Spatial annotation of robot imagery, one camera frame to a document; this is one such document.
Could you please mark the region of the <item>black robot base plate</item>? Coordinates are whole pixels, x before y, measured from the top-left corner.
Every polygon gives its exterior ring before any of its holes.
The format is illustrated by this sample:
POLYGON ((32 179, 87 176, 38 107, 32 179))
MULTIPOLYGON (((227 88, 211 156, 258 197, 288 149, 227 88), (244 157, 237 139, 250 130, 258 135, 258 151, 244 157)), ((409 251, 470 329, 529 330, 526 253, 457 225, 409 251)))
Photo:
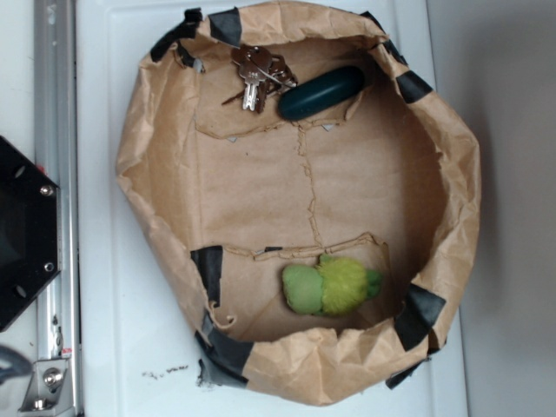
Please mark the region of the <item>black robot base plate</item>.
POLYGON ((59 188, 1 139, 1 330, 59 273, 59 188))

